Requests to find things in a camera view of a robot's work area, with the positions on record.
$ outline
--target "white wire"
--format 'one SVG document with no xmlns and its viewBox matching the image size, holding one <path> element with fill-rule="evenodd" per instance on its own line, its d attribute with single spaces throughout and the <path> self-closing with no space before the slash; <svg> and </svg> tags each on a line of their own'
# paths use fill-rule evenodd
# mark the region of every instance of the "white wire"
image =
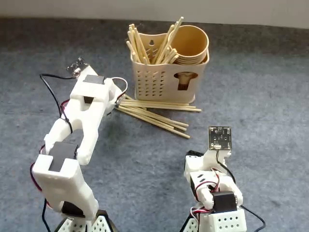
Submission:
<svg viewBox="0 0 309 232">
<path fill-rule="evenodd" d="M 197 218 L 194 216 L 194 214 L 193 214 L 193 209 L 196 210 L 195 207 L 191 207 L 191 208 L 190 208 L 190 214 L 191 214 L 191 216 L 195 219 L 195 221 L 198 222 L 198 219 L 197 219 Z"/>
<path fill-rule="evenodd" d="M 126 81 L 124 78 L 122 78 L 122 77 L 115 76 L 115 77 L 112 77 L 111 79 L 112 79 L 112 80 L 113 80 L 113 79 L 122 80 L 122 81 L 124 81 L 125 84 L 126 84 L 125 90 L 122 91 L 122 93 L 117 97 L 117 100 L 118 100 L 118 99 L 119 99 L 122 95 L 124 95 L 124 93 L 127 91 L 127 86 L 128 86 L 128 84 L 127 84 L 127 81 Z"/>
</svg>

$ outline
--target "basket hole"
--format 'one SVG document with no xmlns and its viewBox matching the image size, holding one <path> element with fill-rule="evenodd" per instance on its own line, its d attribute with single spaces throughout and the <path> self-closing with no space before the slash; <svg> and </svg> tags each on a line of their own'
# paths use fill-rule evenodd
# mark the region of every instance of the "basket hole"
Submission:
<svg viewBox="0 0 309 232">
<path fill-rule="evenodd" d="M 178 90 L 188 90 L 190 81 L 197 78 L 198 74 L 195 72 L 178 72 L 174 77 L 179 80 Z"/>
</svg>

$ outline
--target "black wire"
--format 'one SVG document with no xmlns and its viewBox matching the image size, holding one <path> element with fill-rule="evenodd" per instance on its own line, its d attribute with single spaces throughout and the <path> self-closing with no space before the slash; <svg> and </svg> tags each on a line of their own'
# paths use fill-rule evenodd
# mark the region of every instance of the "black wire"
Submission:
<svg viewBox="0 0 309 232">
<path fill-rule="evenodd" d="M 57 105 L 57 108 L 58 108 L 58 111 L 59 111 L 59 117 L 61 118 L 61 115 L 63 114 L 63 116 L 64 116 L 64 118 L 65 118 L 65 121 L 68 123 L 68 125 L 69 125 L 69 127 L 70 127 L 71 134 L 72 134 L 72 133 L 73 133 L 72 125 L 71 125 L 71 123 L 70 123 L 68 117 L 67 117 L 66 114 L 64 113 L 63 108 L 60 106 L 56 94 L 54 93 L 54 91 L 52 90 L 52 88 L 49 86 L 49 84 L 47 83 L 47 81 L 43 78 L 44 76 L 53 77 L 53 78 L 58 78 L 58 79 L 62 79 L 62 80 L 71 80 L 71 79 L 75 79 L 75 77 L 62 77 L 62 76 L 57 76 L 57 75 L 52 75 L 52 74 L 47 74 L 47 73 L 41 73 L 41 74 L 40 74 L 40 79 L 44 82 L 44 84 L 46 85 L 46 87 L 48 88 L 49 92 L 52 94 L 52 96 L 53 96 L 53 98 L 54 98 L 54 100 L 55 100 L 55 102 L 56 102 L 56 105 Z"/>
<path fill-rule="evenodd" d="M 42 221 L 44 222 L 44 225 L 45 225 L 47 231 L 51 232 L 50 228 L 49 228 L 49 226 L 48 226 L 48 224 L 47 224 L 47 222 L 45 220 L 46 205 L 47 205 L 47 199 L 45 198 L 45 200 L 44 200 L 44 207 L 43 207 L 43 211 L 42 211 Z"/>
<path fill-rule="evenodd" d="M 264 219 L 262 219 L 260 216 L 258 216 L 256 213 L 252 212 L 250 209 L 248 209 L 244 205 L 241 205 L 240 207 L 243 208 L 244 210 L 248 211 L 252 215 L 256 216 L 263 223 L 263 225 L 261 227 L 257 228 L 254 232 L 261 231 L 262 229 L 264 229 L 266 227 L 266 222 L 264 221 Z"/>
<path fill-rule="evenodd" d="M 217 160 L 217 163 L 220 164 L 220 166 L 221 166 L 222 168 L 224 168 L 224 169 L 228 172 L 228 174 L 232 177 L 234 183 L 236 184 L 236 179 L 235 179 L 234 175 L 232 174 L 232 172 L 231 172 L 224 164 L 222 164 L 222 163 L 219 161 L 219 150 L 217 150 L 216 160 Z"/>
<path fill-rule="evenodd" d="M 223 165 L 218 159 L 219 159 L 219 150 L 217 150 L 216 160 L 217 160 L 218 164 L 220 164 L 220 166 L 223 167 L 228 172 L 228 174 L 232 177 L 234 183 L 236 184 L 236 180 L 235 180 L 235 177 L 232 174 L 232 172 L 225 165 Z M 261 227 L 257 228 L 254 232 L 258 232 L 258 231 L 260 231 L 260 230 L 262 230 L 266 227 L 266 222 L 264 221 L 264 219 L 262 219 L 260 216 L 258 216 L 256 213 L 252 212 L 250 209 L 248 209 L 244 205 L 241 205 L 240 207 L 243 208 L 244 210 L 248 211 L 252 215 L 256 216 L 263 223 L 263 225 Z"/>
</svg>

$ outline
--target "white plastic basket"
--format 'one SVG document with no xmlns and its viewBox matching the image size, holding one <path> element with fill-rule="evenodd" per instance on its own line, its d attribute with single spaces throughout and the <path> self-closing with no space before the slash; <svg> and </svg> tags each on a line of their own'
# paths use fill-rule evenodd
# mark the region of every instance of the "white plastic basket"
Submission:
<svg viewBox="0 0 309 232">
<path fill-rule="evenodd" d="M 140 34 L 149 60 L 155 57 L 165 35 Z M 208 51 L 201 64 L 188 66 L 179 64 L 146 65 L 134 62 L 131 57 L 135 82 L 135 98 L 144 101 L 193 102 L 199 81 L 203 77 L 209 59 Z M 196 73 L 194 75 L 196 77 L 190 80 L 186 90 L 179 90 L 179 79 L 175 76 L 177 76 L 177 73 L 183 72 Z"/>
</svg>

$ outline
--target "perforated bracket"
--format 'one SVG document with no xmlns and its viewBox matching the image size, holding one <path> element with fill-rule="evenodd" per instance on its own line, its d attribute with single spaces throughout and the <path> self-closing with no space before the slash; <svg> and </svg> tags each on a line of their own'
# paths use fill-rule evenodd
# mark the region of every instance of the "perforated bracket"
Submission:
<svg viewBox="0 0 309 232">
<path fill-rule="evenodd" d="M 201 216 L 199 230 L 204 232 L 246 232 L 247 225 L 243 209 Z"/>
<path fill-rule="evenodd" d="M 66 218 L 58 225 L 55 232 L 118 232 L 118 230 L 107 213 L 99 210 L 91 228 L 88 228 L 87 221 Z"/>
<path fill-rule="evenodd" d="M 198 223 L 191 216 L 187 218 L 182 228 L 180 229 L 180 232 L 197 232 L 197 231 L 198 231 Z"/>
</svg>

